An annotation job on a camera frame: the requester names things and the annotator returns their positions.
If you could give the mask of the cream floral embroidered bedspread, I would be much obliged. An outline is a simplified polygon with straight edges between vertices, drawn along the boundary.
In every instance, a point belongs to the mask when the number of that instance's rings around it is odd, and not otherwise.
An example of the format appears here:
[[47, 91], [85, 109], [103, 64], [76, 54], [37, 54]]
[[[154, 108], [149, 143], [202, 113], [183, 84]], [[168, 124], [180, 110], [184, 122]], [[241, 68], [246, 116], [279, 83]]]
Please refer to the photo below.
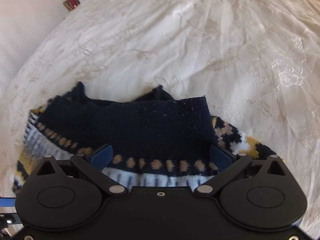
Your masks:
[[30, 109], [83, 82], [130, 101], [162, 85], [279, 154], [319, 236], [319, 0], [88, 0], [42, 40], [1, 98], [1, 196]]

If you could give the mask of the navy yellow patterned knit sweater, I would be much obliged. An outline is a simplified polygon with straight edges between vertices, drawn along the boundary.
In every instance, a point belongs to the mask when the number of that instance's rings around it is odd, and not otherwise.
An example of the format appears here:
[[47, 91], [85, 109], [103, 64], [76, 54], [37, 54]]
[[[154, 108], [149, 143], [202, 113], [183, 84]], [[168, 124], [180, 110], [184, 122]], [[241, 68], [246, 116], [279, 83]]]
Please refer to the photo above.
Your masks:
[[209, 112], [205, 97], [174, 99], [162, 87], [131, 102], [90, 99], [83, 83], [29, 112], [12, 186], [19, 193], [45, 155], [68, 160], [104, 144], [113, 148], [102, 170], [124, 187], [195, 189], [217, 175], [209, 150], [266, 160], [274, 152]]

